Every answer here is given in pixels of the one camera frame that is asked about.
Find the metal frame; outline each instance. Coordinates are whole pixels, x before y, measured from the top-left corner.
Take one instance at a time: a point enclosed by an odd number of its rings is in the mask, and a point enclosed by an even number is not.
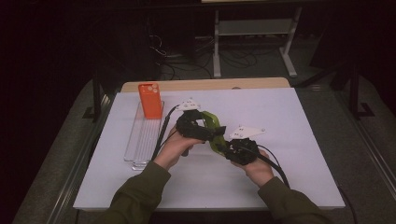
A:
[[[370,134],[368,134],[366,128],[362,125],[359,119],[356,119],[356,115],[351,113],[350,108],[347,108],[348,101],[345,96],[342,95],[341,92],[336,94],[336,99],[339,101],[340,105],[345,111],[345,114],[348,116],[351,123],[354,125],[358,134],[360,135],[362,141],[367,146],[367,153],[369,154],[370,159],[372,160],[376,170],[379,172],[379,175],[382,177],[385,185],[387,186],[389,193],[392,198],[396,200],[396,176],[389,168],[387,162],[384,157],[378,150],[378,147],[375,145]]]
[[[86,167],[84,167],[84,164],[86,162],[89,163],[90,155],[92,154],[92,149],[94,148],[93,145],[96,144],[97,136],[101,133],[103,127],[105,126],[111,105],[111,99],[109,99],[107,96],[102,98],[102,103],[100,106],[103,113],[100,114],[97,122],[92,127],[87,139],[85,140],[81,151],[78,153],[76,161],[64,182],[61,192],[59,193],[58,199],[53,206],[51,213],[49,214],[47,224],[59,223],[62,220],[64,213],[66,212],[65,210],[67,205],[70,204],[72,195],[76,190],[78,190],[87,170]]]
[[[294,17],[290,20],[256,20],[256,21],[225,21],[221,22],[219,20],[219,11],[216,10],[215,15],[215,50],[213,53],[213,75],[214,78],[221,77],[220,61],[219,61],[219,37],[221,35],[273,35],[273,34],[287,34],[287,41],[285,45],[279,48],[280,55],[282,57],[283,63],[288,70],[290,77],[297,77],[297,72],[291,62],[289,56],[289,50],[291,42],[294,38],[294,34],[297,29],[298,21],[302,12],[301,7],[297,7],[294,13]],[[279,26],[284,24],[290,24],[290,28],[287,31]]]

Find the white clip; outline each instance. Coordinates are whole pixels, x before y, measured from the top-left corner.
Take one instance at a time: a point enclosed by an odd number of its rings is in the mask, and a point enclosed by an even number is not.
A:
[[[233,133],[230,134],[231,139],[244,139],[251,136],[264,133],[264,129],[250,128],[246,126],[240,126]]]
[[[181,105],[179,105],[178,107],[176,107],[176,110],[193,110],[193,109],[199,109],[201,108],[201,106],[196,103],[194,100],[192,100],[192,98],[190,98],[189,100],[181,103]]]

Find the green jacket sleeve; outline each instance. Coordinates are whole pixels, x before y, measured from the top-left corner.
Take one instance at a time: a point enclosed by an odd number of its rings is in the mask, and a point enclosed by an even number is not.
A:
[[[282,224],[332,223],[304,194],[289,189],[277,177],[262,186],[259,195],[267,204],[273,218],[281,219]]]
[[[94,224],[140,224],[149,218],[161,201],[163,187],[170,174],[150,161],[145,170],[129,178],[116,192],[110,207]]]

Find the wire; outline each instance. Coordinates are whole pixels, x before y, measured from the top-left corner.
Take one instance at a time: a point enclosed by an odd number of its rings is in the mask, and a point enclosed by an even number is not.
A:
[[[265,51],[263,53],[255,52],[262,45],[263,45],[263,43],[260,43],[260,44],[257,44],[257,45],[253,45],[253,49],[250,50],[250,51],[242,51],[242,50],[238,50],[238,51],[234,50],[234,51],[232,51],[232,50],[228,50],[227,52],[230,54],[230,56],[227,56],[224,53],[220,53],[219,55],[220,55],[220,58],[225,63],[227,63],[228,65],[230,65],[232,67],[235,67],[235,68],[248,68],[250,66],[253,66],[253,65],[257,64],[258,60],[257,60],[256,56],[270,54],[270,53],[278,50],[279,47],[284,46],[284,43],[276,45],[272,49],[270,49],[268,51]],[[230,47],[231,45],[230,44],[222,44],[222,46],[229,46]],[[244,45],[242,43],[238,44],[237,46],[244,47]]]
[[[352,206],[352,203],[350,202],[346,193],[343,191],[343,189],[341,189],[341,186],[337,186],[337,188],[338,188],[338,190],[340,190],[341,195],[343,195],[343,197],[346,200],[347,205],[349,205],[349,207],[350,207],[350,211],[352,212],[352,216],[353,216],[353,223],[358,224],[358,217],[356,216],[355,208]]]
[[[152,153],[152,157],[151,160],[154,161],[154,159],[157,157],[158,152],[160,152],[161,146],[163,145],[161,143],[161,141],[163,140],[163,135],[165,134],[166,128],[168,126],[169,123],[169,119],[171,118],[171,114],[172,112],[174,112],[174,110],[178,107],[178,105],[175,105],[168,113],[168,115],[166,115],[165,120],[163,122],[163,128],[161,129],[161,133],[160,136],[157,139],[157,145],[154,149],[154,152]]]
[[[276,158],[276,156],[274,155],[274,153],[272,153],[272,151],[270,151],[270,149],[268,149],[267,147],[261,146],[261,145],[257,145],[257,146],[258,146],[258,147],[262,147],[262,148],[264,148],[265,150],[267,150],[267,151],[274,157],[274,159],[276,160],[277,165],[280,167],[279,161],[277,160],[277,158]]]
[[[178,77],[178,80],[180,80],[180,77],[178,75],[176,75],[176,71],[175,68],[172,67],[171,65],[167,64],[167,63],[163,63],[163,65],[168,66],[170,69],[172,69],[172,73],[165,73],[162,72],[162,74],[164,75],[171,75],[171,78],[169,80],[173,80],[174,77]]]
[[[153,47],[153,46],[150,46],[150,48],[154,49],[155,51],[157,51],[161,56],[166,57],[166,51],[161,49],[161,47],[163,46],[163,41],[161,40],[161,38],[159,36],[157,36],[157,35],[150,35],[149,37],[151,37],[151,38],[152,37],[156,37],[159,40],[159,42],[160,42],[158,44],[157,48]]]
[[[161,75],[163,75],[163,80],[174,80],[174,78],[176,77],[177,80],[181,80],[180,76],[176,75],[175,73],[165,73],[165,72],[161,72]]]
[[[199,58],[202,57],[202,56],[204,56],[205,54],[207,54],[207,52],[201,54],[201,55],[199,56]],[[164,64],[164,65],[167,65],[167,66],[169,66],[169,67],[172,67],[172,68],[174,68],[174,69],[182,70],[182,71],[197,71],[197,70],[203,69],[204,71],[207,72],[207,74],[209,75],[209,78],[211,79],[211,78],[213,78],[213,77],[212,77],[212,74],[211,74],[210,71],[206,68],[207,65],[209,64],[211,58],[212,58],[212,57],[211,57],[211,54],[209,54],[209,57],[206,59],[204,65],[200,65],[200,64],[192,63],[192,62],[182,62],[182,63],[181,63],[181,62],[174,62],[174,63],[173,63],[173,62],[167,62],[167,63],[163,63],[163,64]],[[190,65],[190,66],[195,66],[195,68],[183,68],[183,67],[180,67],[180,66],[176,66],[175,64],[178,64],[178,65]]]
[[[79,209],[76,212],[75,224],[78,224],[78,218],[79,218]]]
[[[205,39],[209,39],[209,41],[207,43],[204,43],[202,46],[198,47],[195,52],[198,53],[200,51],[202,51],[203,49],[207,49],[207,48],[213,48],[214,44],[215,44],[215,39],[213,38],[213,36],[206,36]],[[183,58],[185,55],[178,53],[178,54],[168,54],[166,56],[166,59],[178,59],[178,58]]]
[[[172,137],[172,135],[174,135],[177,131],[172,132],[171,134],[169,134],[169,136],[165,139],[165,141],[163,141],[163,143],[161,144],[161,147],[163,147],[163,145],[169,140],[169,138]]]
[[[238,147],[240,149],[244,149],[248,152],[252,152],[250,149],[246,148],[246,147]],[[276,165],[273,161],[271,161],[270,159],[266,158],[265,156],[263,156],[262,154],[260,154],[260,152],[254,153],[260,160],[267,162],[270,166],[272,166],[280,175],[280,177],[283,180],[283,183],[286,185],[286,187],[290,188],[290,184],[288,179],[286,178],[285,172],[283,172],[282,168],[279,165]]]

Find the hand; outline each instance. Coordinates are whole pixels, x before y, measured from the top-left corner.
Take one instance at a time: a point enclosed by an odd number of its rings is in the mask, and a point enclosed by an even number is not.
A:
[[[168,139],[163,145],[163,149],[154,159],[154,162],[165,170],[169,170],[178,162],[179,157],[185,150],[192,149],[193,145],[198,143],[203,143],[203,141],[195,138],[183,137],[174,127],[169,132]]]
[[[269,158],[268,154],[265,153],[265,151],[259,151],[264,157]],[[270,179],[274,177],[272,167],[267,162],[260,159],[256,159],[254,162],[251,162],[244,166],[233,161],[231,163],[244,170],[250,180],[257,186],[259,186],[259,188],[261,188],[264,184],[266,184]]]

